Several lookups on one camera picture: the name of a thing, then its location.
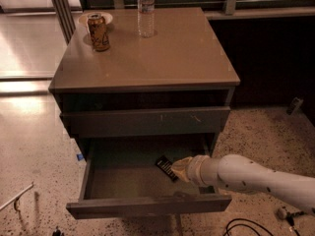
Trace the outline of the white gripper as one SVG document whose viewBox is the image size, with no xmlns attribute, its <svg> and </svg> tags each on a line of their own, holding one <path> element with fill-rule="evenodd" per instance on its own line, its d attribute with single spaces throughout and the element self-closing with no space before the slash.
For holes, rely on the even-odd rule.
<svg viewBox="0 0 315 236">
<path fill-rule="evenodd" d="M 171 171 L 182 181 L 199 187 L 216 186 L 219 181 L 219 160 L 207 155 L 185 157 L 172 163 Z"/>
</svg>

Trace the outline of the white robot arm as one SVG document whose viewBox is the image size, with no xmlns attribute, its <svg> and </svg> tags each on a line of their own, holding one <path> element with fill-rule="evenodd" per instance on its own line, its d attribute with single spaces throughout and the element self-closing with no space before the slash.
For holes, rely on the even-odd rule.
<svg viewBox="0 0 315 236">
<path fill-rule="evenodd" d="M 196 155 L 175 161 L 172 172 L 198 187 L 267 193 L 309 215 L 315 215 L 315 179 L 266 168 L 238 155 L 222 158 Z"/>
</svg>

